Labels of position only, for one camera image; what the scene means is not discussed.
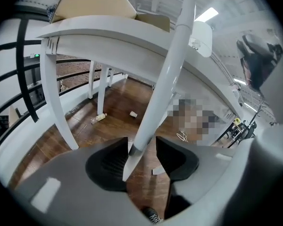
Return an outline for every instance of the ceiling light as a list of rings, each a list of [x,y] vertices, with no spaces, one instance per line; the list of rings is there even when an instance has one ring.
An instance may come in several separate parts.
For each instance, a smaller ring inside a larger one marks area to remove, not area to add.
[[[246,104],[245,102],[244,102],[244,104],[247,106],[247,108],[250,108],[250,109],[252,109],[253,111],[257,112],[257,111],[256,111],[253,107],[251,107],[250,105]]]
[[[244,81],[240,81],[240,80],[238,80],[238,79],[234,79],[234,81],[236,81],[236,82],[238,82],[238,83],[240,83],[240,84],[242,84],[242,85],[246,85],[246,83],[245,83]]]
[[[209,8],[207,11],[201,14],[198,18],[196,18],[195,21],[206,22],[212,17],[215,17],[216,15],[218,15],[218,12],[213,8]]]

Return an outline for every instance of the ceiling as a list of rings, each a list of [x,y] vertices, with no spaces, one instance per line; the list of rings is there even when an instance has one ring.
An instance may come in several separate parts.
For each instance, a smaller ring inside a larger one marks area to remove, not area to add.
[[[46,9],[59,0],[18,0],[17,5]],[[139,13],[166,15],[171,28],[181,10],[183,0],[129,0]],[[236,41],[245,33],[253,33],[269,41],[276,35],[283,46],[283,32],[264,0],[197,0],[196,17],[213,7],[219,12],[207,21],[213,29],[213,51],[220,58],[233,78],[244,81]],[[241,86],[244,102],[257,109],[260,95],[247,86]],[[261,113],[267,122],[275,121],[272,111],[265,108]]]

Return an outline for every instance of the table leg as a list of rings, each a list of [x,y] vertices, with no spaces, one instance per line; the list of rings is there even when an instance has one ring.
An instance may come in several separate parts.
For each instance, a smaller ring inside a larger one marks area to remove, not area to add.
[[[44,96],[51,117],[61,133],[62,137],[72,150],[79,148],[67,121],[64,116],[63,108],[57,88],[56,55],[46,54],[48,39],[43,39],[41,43],[40,72]]]
[[[234,145],[236,143],[236,141],[239,140],[239,138],[242,136],[243,132],[238,134],[238,135],[236,135],[235,139],[233,139],[233,142],[227,148],[231,148],[231,146]]]
[[[103,114],[108,71],[109,69],[107,65],[102,65],[102,70],[100,72],[100,85],[99,85],[99,95],[98,95],[98,115]]]
[[[109,87],[111,87],[111,85],[112,85],[114,72],[115,72],[114,69],[112,69],[111,72],[110,72],[110,80],[109,80],[109,84],[108,84]]]
[[[222,135],[216,140],[216,141],[219,141],[225,134],[227,134],[227,132],[230,130],[230,128],[233,127],[233,122],[231,123],[231,125],[225,130],[224,133],[222,133]]]
[[[94,64],[94,61],[91,61],[90,70],[89,70],[89,82],[88,82],[88,98],[89,99],[92,99],[93,97],[94,70],[95,70],[95,64]]]

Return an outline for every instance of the sneaker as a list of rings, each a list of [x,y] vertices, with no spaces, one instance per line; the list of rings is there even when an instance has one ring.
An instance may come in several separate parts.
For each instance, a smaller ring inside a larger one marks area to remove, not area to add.
[[[158,216],[158,213],[153,208],[144,208],[142,212],[153,224],[157,224],[164,221]]]

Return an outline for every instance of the debris on floor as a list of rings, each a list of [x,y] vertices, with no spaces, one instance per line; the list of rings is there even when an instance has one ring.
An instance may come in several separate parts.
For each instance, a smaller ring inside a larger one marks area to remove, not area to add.
[[[97,123],[98,121],[101,121],[103,119],[105,119],[105,117],[107,116],[107,113],[103,113],[103,114],[100,114],[94,118],[91,119],[91,124],[94,125],[95,123]]]
[[[135,118],[137,117],[137,114],[136,114],[134,111],[131,111],[131,112],[130,112],[130,115],[131,115],[132,117],[135,117]]]

